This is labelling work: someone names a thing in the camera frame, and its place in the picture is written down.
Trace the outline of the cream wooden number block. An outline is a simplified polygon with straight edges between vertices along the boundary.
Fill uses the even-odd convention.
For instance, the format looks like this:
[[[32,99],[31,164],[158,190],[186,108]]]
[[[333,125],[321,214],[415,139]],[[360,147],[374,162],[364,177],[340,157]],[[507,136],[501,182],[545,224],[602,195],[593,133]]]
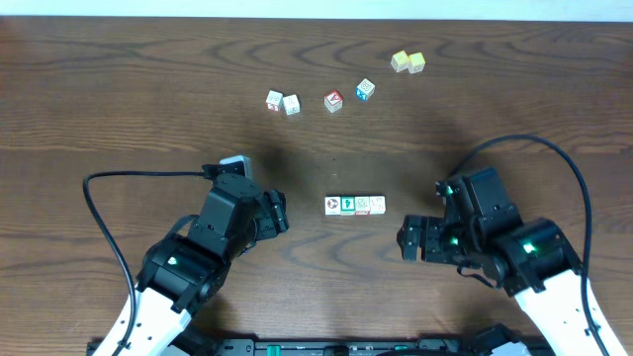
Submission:
[[[326,216],[339,216],[341,214],[339,197],[324,198],[324,214]]]

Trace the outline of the plain cream wooden block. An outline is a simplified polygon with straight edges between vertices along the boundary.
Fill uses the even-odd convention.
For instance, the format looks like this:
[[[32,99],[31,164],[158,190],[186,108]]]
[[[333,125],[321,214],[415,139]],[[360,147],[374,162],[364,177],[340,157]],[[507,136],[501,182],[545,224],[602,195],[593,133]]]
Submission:
[[[370,196],[370,214],[382,215],[386,212],[386,198],[384,196]]]

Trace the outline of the blue faced wooden block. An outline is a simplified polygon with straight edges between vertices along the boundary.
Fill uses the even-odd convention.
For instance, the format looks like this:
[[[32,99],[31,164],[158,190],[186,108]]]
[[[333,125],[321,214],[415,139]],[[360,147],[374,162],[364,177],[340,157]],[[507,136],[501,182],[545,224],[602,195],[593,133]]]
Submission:
[[[355,205],[355,215],[369,215],[371,212],[371,203],[370,203],[370,198],[368,196],[355,197],[354,205]]]

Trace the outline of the green sided wooden block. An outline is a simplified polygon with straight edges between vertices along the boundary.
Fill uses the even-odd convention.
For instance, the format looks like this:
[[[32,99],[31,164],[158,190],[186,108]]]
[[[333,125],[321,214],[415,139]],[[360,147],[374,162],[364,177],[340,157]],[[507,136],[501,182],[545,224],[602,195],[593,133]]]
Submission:
[[[340,197],[340,214],[342,216],[354,216],[356,212],[355,198],[341,196]]]

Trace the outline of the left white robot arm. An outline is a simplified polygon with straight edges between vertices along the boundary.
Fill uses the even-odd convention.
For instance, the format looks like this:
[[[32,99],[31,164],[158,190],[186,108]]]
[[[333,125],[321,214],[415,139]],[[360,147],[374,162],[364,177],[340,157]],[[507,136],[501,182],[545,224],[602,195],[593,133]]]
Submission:
[[[145,253],[118,321],[96,355],[159,355],[224,285],[232,261],[287,231],[277,190],[214,187],[201,212],[181,218]]]

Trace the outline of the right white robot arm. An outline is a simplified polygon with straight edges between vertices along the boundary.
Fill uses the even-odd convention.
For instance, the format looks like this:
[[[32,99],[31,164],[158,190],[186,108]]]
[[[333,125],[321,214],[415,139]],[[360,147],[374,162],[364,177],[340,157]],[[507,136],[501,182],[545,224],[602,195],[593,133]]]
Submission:
[[[397,234],[405,260],[450,264],[516,300],[557,355],[623,355],[580,257],[552,221],[407,216]]]

